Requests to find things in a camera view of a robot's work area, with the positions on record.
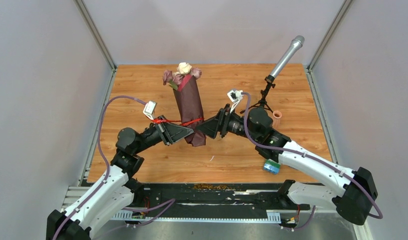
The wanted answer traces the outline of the pink ribbed vase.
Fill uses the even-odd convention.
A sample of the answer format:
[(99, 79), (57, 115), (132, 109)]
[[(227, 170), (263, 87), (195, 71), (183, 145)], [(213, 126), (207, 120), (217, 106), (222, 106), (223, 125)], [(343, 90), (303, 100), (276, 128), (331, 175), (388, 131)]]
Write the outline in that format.
[(276, 129), (280, 126), (281, 119), (282, 119), (282, 112), (278, 110), (273, 111), (273, 128)]

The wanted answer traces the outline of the black tripod stand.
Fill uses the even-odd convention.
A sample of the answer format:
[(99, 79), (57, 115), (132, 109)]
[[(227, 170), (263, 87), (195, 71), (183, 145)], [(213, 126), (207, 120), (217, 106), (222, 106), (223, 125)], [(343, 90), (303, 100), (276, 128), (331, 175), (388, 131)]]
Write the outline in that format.
[(268, 75), (268, 76), (265, 78), (265, 81), (267, 82), (267, 85), (266, 85), (266, 87), (265, 87), (264, 90), (261, 90), (261, 91), (260, 91), (260, 93), (261, 93), (261, 99), (260, 99), (257, 103), (251, 105), (250, 107), (247, 107), (247, 108), (246, 108), (247, 110), (250, 110), (251, 108), (263, 108), (264, 110), (268, 110), (268, 111), (270, 111), (271, 113), (274, 112), (274, 111), (271, 109), (271, 107), (268, 105), (267, 99), (266, 99), (267, 96), (268, 96), (268, 93), (269, 93), (270, 89), (275, 88), (275, 84), (273, 83), (274, 80), (275, 80), (275, 78), (274, 78), (272, 75)]

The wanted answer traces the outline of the silver microphone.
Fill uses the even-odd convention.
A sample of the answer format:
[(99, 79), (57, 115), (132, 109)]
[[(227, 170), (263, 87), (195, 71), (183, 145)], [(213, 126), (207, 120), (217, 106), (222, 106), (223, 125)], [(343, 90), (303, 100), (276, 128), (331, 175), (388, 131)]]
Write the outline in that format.
[(270, 82), (273, 82), (286, 66), (286, 64), (292, 59), (295, 53), (302, 48), (305, 42), (305, 38), (302, 35), (297, 35), (290, 43), (286, 52), (282, 55), (280, 60), (277, 62), (271, 73), (267, 76)]

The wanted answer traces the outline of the colourful toy block stack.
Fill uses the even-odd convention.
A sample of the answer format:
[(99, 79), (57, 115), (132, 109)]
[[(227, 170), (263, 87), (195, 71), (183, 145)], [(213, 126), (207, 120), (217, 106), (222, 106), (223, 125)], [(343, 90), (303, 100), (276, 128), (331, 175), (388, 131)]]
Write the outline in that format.
[(267, 172), (270, 172), (272, 174), (278, 174), (280, 172), (281, 164), (271, 160), (267, 159), (264, 163), (263, 169)]

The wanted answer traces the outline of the red ribbon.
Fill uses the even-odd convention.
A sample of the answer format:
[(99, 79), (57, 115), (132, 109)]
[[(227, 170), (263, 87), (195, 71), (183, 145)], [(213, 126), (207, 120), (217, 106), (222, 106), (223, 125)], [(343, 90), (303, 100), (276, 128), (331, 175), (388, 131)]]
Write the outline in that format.
[(152, 120), (153, 123), (155, 124), (161, 124), (161, 123), (179, 123), (181, 126), (189, 126), (193, 123), (198, 123), (199, 121), (203, 121), (204, 118), (196, 118), (194, 120), (190, 120), (190, 121), (185, 121), (182, 122), (181, 120), (169, 120), (169, 119), (162, 119), (162, 118), (155, 118)]

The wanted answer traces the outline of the maroon flower bouquet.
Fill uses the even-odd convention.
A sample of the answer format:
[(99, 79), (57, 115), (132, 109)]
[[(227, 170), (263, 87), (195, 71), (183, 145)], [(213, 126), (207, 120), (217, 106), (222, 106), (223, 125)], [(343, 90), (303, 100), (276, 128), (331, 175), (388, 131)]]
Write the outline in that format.
[[(197, 84), (197, 80), (201, 75), (202, 71), (199, 68), (193, 67), (187, 62), (179, 63), (176, 71), (165, 70), (163, 73), (163, 85), (173, 89), (182, 122), (204, 118), (204, 111)], [(192, 135), (185, 138), (187, 144), (193, 147), (206, 145), (206, 136), (195, 130), (195, 127), (203, 121), (204, 120), (187, 126), (194, 130)]]

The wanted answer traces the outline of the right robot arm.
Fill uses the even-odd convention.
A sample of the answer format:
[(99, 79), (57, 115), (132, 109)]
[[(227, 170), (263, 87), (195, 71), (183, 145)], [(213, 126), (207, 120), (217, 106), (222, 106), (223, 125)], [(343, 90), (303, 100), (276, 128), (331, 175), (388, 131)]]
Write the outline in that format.
[(226, 105), (196, 129), (212, 139), (227, 133), (248, 138), (265, 159), (294, 168), (320, 182), (320, 185), (311, 185), (286, 180), (277, 195), (278, 204), (284, 209), (308, 204), (335, 210), (359, 226), (364, 225), (368, 217), (383, 218), (375, 202), (378, 192), (369, 170), (363, 167), (353, 170), (327, 161), (275, 130), (272, 123), (272, 118), (261, 107), (239, 116)]

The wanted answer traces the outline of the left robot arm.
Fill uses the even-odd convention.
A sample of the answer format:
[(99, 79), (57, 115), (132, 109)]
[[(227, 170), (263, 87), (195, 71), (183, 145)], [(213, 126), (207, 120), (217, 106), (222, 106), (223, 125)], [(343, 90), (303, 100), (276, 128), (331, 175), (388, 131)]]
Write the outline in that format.
[(166, 146), (192, 135), (192, 128), (157, 118), (142, 133), (126, 127), (119, 131), (116, 153), (99, 180), (64, 211), (54, 210), (47, 218), (48, 240), (91, 240), (112, 217), (128, 205), (140, 206), (144, 186), (133, 176), (144, 158), (138, 154), (158, 143)]

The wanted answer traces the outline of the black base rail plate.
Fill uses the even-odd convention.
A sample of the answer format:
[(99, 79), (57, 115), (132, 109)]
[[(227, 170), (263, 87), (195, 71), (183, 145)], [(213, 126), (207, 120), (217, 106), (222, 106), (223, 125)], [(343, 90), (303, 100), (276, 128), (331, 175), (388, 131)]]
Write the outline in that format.
[(143, 209), (174, 200), (163, 218), (263, 219), (267, 211), (295, 214), (311, 209), (278, 194), (279, 183), (146, 183), (128, 205)]

